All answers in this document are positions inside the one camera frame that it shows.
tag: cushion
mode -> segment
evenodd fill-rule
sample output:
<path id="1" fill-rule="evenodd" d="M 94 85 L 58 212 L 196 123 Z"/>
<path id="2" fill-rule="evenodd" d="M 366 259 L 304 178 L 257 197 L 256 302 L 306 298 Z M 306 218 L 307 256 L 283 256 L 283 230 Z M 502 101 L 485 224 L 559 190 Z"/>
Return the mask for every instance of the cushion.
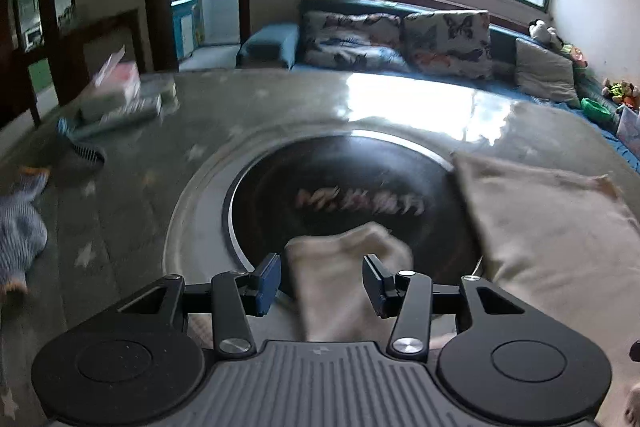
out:
<path id="1" fill-rule="evenodd" d="M 298 33 L 298 25 L 294 23 L 270 24 L 249 37 L 244 48 L 252 58 L 279 60 L 283 46 L 295 51 Z"/>
<path id="2" fill-rule="evenodd" d="M 490 78 L 489 13 L 439 11 L 404 18 L 406 57 L 422 73 Z"/>
<path id="3" fill-rule="evenodd" d="M 311 11 L 305 14 L 305 36 L 307 42 L 315 38 L 320 30 L 343 28 L 359 32 L 373 46 L 386 46 L 401 50 L 400 28 L 402 19 L 395 15 L 376 13 L 372 15 L 341 15 Z"/>
<path id="4" fill-rule="evenodd" d="M 516 83 L 523 92 L 580 107 L 568 58 L 524 39 L 516 40 L 516 53 Z"/>
<path id="5" fill-rule="evenodd" d="M 492 60 L 492 73 L 494 78 L 499 78 L 500 80 L 511 80 L 511 83 L 513 83 L 515 72 L 515 63 L 510 64 L 509 62 L 504 62 L 502 60 L 495 60 L 495 58 Z"/>
<path id="6" fill-rule="evenodd" d="M 335 70 L 411 71 L 395 49 L 374 45 L 364 32 L 336 27 L 320 30 L 307 41 L 304 62 Z"/>
<path id="7" fill-rule="evenodd" d="M 434 11 L 423 6 L 381 0 L 301 0 L 298 9 L 301 15 L 311 11 L 344 13 L 345 15 L 388 13 L 399 16 L 401 19 L 410 13 Z"/>
<path id="8" fill-rule="evenodd" d="M 636 158 L 640 158 L 640 118 L 628 107 L 623 107 L 618 139 L 626 145 Z"/>
<path id="9" fill-rule="evenodd" d="M 522 37 L 529 38 L 529 36 L 493 24 L 489 32 L 491 38 L 491 58 L 512 64 L 515 67 L 516 39 Z"/>
<path id="10" fill-rule="evenodd" d="M 454 163 L 486 277 L 600 346 L 613 378 L 596 421 L 628 427 L 640 381 L 628 355 L 640 339 L 640 225 L 619 191 L 608 176 L 460 153 Z"/>

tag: toy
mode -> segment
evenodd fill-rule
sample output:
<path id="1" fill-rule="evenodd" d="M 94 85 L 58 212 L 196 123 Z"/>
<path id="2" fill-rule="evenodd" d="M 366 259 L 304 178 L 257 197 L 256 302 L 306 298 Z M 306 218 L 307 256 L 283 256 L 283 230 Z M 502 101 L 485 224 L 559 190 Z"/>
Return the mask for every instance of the toy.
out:
<path id="1" fill-rule="evenodd" d="M 612 121 L 613 114 L 609 109 L 590 98 L 580 100 L 580 108 L 584 115 L 595 123 L 608 124 Z"/>
<path id="2" fill-rule="evenodd" d="M 546 22 L 543 20 L 535 20 L 529 25 L 529 34 L 531 37 L 541 44 L 545 44 L 556 51 L 560 51 L 564 42 L 558 37 L 558 32 L 555 28 L 549 28 L 546 26 Z"/>
<path id="3" fill-rule="evenodd" d="M 610 98 L 612 102 L 618 104 L 616 112 L 621 112 L 624 107 L 628 107 L 632 111 L 638 112 L 640 105 L 640 87 L 634 86 L 630 82 L 623 80 L 617 84 L 611 84 L 608 78 L 604 79 L 604 87 L 602 87 L 602 95 Z"/>
<path id="4" fill-rule="evenodd" d="M 589 66 L 587 59 L 584 58 L 582 50 L 573 44 L 565 44 L 562 46 L 560 52 L 567 55 L 579 68 L 586 68 Z"/>

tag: throw pillow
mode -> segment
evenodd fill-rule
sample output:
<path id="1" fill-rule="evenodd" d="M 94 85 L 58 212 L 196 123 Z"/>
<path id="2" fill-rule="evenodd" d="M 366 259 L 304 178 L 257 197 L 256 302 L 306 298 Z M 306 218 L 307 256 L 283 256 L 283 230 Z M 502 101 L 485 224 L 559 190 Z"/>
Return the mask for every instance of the throw pillow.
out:
<path id="1" fill-rule="evenodd" d="M 524 39 L 516 39 L 516 83 L 527 94 L 580 107 L 571 61 Z"/>
<path id="2" fill-rule="evenodd" d="M 404 28 L 407 59 L 422 73 L 492 76 L 488 12 L 414 13 Z"/>
<path id="3" fill-rule="evenodd" d="M 395 49 L 377 46 L 363 32 L 343 28 L 325 28 L 316 33 L 307 41 L 304 62 L 334 70 L 411 71 Z"/>
<path id="4" fill-rule="evenodd" d="M 623 106 L 616 135 L 626 148 L 640 159 L 640 118 L 628 107 Z"/>
<path id="5" fill-rule="evenodd" d="M 386 46 L 400 51 L 402 19 L 386 13 L 369 15 L 342 15 L 339 13 L 311 11 L 305 14 L 307 42 L 326 28 L 342 28 L 361 32 L 373 46 Z"/>

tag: beige towel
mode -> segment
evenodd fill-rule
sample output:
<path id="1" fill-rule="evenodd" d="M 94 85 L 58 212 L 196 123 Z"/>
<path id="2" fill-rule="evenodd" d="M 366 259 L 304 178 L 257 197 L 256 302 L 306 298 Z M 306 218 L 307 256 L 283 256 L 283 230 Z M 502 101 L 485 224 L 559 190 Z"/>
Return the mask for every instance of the beige towel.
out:
<path id="1" fill-rule="evenodd" d="M 640 381 L 628 355 L 640 339 L 640 227 L 609 178 L 463 154 L 454 163 L 489 279 L 597 343 L 613 381 L 596 420 L 637 422 L 626 401 Z"/>
<path id="2" fill-rule="evenodd" d="M 362 285 L 362 258 L 376 254 L 391 273 L 411 269 L 410 248 L 378 223 L 342 235 L 297 237 L 286 247 L 309 342 L 377 341 L 395 319 L 380 319 Z"/>

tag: blue armrest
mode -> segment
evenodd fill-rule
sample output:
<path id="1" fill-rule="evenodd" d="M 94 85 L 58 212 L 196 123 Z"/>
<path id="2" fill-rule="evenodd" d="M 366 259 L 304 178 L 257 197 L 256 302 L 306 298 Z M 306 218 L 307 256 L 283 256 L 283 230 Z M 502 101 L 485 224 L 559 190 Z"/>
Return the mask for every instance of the blue armrest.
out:
<path id="1" fill-rule="evenodd" d="M 300 28 L 295 23 L 270 24 L 254 33 L 238 52 L 238 66 L 277 62 L 291 69 L 296 61 Z"/>

